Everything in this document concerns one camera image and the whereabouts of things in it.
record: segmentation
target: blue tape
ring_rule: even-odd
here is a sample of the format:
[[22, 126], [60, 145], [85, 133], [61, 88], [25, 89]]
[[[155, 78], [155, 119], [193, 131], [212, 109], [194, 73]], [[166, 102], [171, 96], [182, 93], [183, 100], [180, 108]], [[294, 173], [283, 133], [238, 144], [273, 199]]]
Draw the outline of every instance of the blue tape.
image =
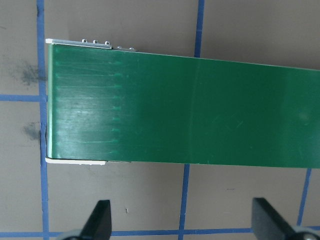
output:
[[303, 186], [303, 191], [302, 191], [302, 197], [301, 197], [301, 202], [300, 202], [300, 208], [299, 208], [299, 215], [298, 215], [298, 219], [296, 221], [296, 224], [298, 226], [301, 226], [302, 220], [304, 217], [304, 211], [305, 211], [305, 205], [306, 205], [306, 200], [307, 200], [307, 195], [308, 195], [309, 183], [310, 183], [310, 179], [311, 179], [311, 172], [312, 172], [311, 168], [308, 168], [306, 170], [304, 186]]
[[43, 239], [49, 240], [49, 207], [48, 207], [48, 175], [46, 163], [46, 126], [47, 126], [47, 95], [45, 67], [45, 4], [44, 0], [36, 1], [37, 18], [37, 57], [38, 57], [38, 89], [40, 105], [40, 173], [42, 202]]
[[40, 98], [38, 95], [7, 95], [0, 94], [0, 101], [8, 102], [39, 102]]
[[190, 229], [184, 230], [185, 235], [205, 235], [205, 234], [246, 234], [253, 233], [251, 228], [222, 228], [222, 229]]
[[43, 232], [0, 232], [0, 238], [40, 238]]
[[196, 20], [194, 57], [200, 58], [201, 43], [202, 43], [202, 29], [204, 23], [205, 0], [198, 0], [198, 15]]
[[150, 236], [150, 235], [178, 235], [178, 230], [141, 230], [141, 231], [112, 231], [111, 236]]
[[320, 231], [320, 226], [307, 226], [307, 228], [310, 228], [315, 231]]
[[178, 240], [184, 239], [184, 229], [185, 229], [185, 222], [186, 222], [187, 199], [188, 199], [189, 173], [190, 173], [190, 164], [185, 164], [184, 171], [183, 171], [182, 197], [181, 197]]

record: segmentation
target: gray surface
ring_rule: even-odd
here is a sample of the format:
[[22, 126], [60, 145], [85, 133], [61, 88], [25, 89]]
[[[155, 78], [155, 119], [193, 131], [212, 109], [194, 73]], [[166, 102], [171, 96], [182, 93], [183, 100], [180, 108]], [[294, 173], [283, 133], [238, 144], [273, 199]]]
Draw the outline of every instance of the gray surface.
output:
[[192, 165], [185, 228], [250, 228], [254, 197], [295, 225], [305, 175], [299, 168]]
[[97, 201], [103, 199], [111, 201], [114, 231], [175, 230], [179, 227], [183, 167], [138, 162], [49, 164], [50, 231], [83, 226]]
[[47, 0], [45, 36], [193, 56], [198, 1]]
[[320, 224], [320, 169], [314, 169], [304, 209], [303, 225], [318, 226]]
[[[196, 0], [46, 0], [45, 36], [109, 40], [143, 52], [192, 56], [197, 4]], [[319, 12], [316, 0], [206, 0], [201, 55], [320, 69]], [[36, 17], [36, 0], [0, 1], [0, 94], [38, 94]], [[0, 102], [0, 113], [0, 231], [42, 231], [39, 104]], [[247, 228], [251, 197], [256, 196], [267, 197], [295, 224], [305, 171], [193, 165], [185, 227]], [[114, 230], [177, 229], [182, 176], [183, 165], [178, 164], [50, 164], [50, 230], [81, 228], [102, 198], [111, 199]], [[320, 171], [313, 170], [304, 225], [320, 225], [319, 181]], [[112, 237], [126, 239], [177, 236]], [[184, 239], [254, 237], [239, 233]]]
[[202, 58], [320, 69], [320, 1], [207, 0]]
[[0, 113], [0, 232], [41, 232], [39, 104], [0, 101]]
[[38, 94], [36, 0], [0, 1], [0, 94]]

